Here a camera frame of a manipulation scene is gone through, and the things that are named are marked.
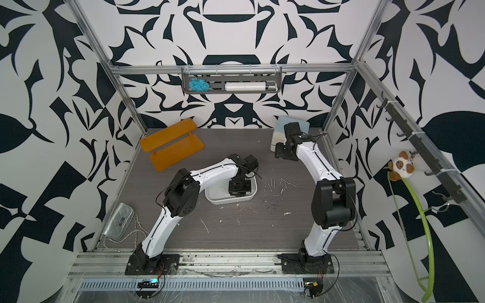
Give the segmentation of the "white plastic storage tray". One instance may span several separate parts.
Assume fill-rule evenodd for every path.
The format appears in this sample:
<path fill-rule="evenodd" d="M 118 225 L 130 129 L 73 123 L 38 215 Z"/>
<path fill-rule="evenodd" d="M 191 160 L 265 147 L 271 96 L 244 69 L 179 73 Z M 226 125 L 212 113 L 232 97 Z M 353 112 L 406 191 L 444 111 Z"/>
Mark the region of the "white plastic storage tray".
<path fill-rule="evenodd" d="M 256 193 L 258 191 L 256 177 L 252 177 L 250 181 L 251 181 L 251 191 L 246 193 L 245 196 L 242 196 L 242 197 L 231 196 L 229 194 L 229 179 L 227 179 L 227 180 L 223 180 L 221 182 L 215 183 L 212 186 L 209 186 L 205 190 L 205 197 L 209 202 L 211 202 L 213 205 L 216 205 L 216 206 L 250 201 L 256 196 Z"/>

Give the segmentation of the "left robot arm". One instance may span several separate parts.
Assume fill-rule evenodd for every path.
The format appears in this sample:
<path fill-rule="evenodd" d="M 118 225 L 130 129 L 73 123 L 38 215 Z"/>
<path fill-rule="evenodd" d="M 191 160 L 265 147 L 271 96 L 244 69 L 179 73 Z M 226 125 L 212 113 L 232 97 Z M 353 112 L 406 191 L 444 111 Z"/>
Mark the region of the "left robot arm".
<path fill-rule="evenodd" d="M 195 209 L 201 192 L 220 189 L 221 192 L 210 199 L 215 205 L 251 199 L 257 191 L 253 189 L 257 170 L 258 160 L 253 155 L 242 158 L 237 154 L 200 170 L 179 170 L 163 191 L 159 218 L 131 255 L 127 270 L 141 274 L 158 269 L 168 238 L 179 221 Z"/>

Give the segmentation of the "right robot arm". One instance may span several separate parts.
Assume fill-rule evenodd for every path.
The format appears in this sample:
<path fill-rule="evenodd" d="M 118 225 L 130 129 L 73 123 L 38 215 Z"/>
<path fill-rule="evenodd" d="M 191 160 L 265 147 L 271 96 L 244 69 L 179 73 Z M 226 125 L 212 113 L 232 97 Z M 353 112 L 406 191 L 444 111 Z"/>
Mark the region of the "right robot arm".
<path fill-rule="evenodd" d="M 356 219 L 356 184 L 345 178 L 325 158 L 317 140 L 301 131 L 297 122 L 284 125 L 285 143 L 277 143 L 275 157 L 300 161 L 315 183 L 311 201 L 314 220 L 309 235 L 298 253 L 301 265 L 322 261 L 337 232 Z"/>

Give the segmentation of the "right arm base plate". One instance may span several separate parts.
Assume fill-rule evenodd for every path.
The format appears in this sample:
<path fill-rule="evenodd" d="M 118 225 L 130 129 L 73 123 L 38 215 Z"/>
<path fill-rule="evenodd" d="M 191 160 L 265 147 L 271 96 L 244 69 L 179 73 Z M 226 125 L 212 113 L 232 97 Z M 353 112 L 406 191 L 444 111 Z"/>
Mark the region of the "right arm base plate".
<path fill-rule="evenodd" d="M 277 255 L 284 274 L 333 274 L 335 269 L 329 255 L 307 256 L 305 254 Z"/>

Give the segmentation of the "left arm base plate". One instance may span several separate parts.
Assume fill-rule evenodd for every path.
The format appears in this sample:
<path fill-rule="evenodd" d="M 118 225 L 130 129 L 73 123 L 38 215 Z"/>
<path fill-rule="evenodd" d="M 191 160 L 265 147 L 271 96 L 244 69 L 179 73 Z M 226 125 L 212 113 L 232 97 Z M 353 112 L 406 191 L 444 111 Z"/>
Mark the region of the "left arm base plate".
<path fill-rule="evenodd" d="M 125 269 L 125 275 L 158 275 L 163 270 L 164 275 L 173 275 L 178 271 L 180 255 L 159 255 L 147 259 L 143 254 L 130 256 Z"/>

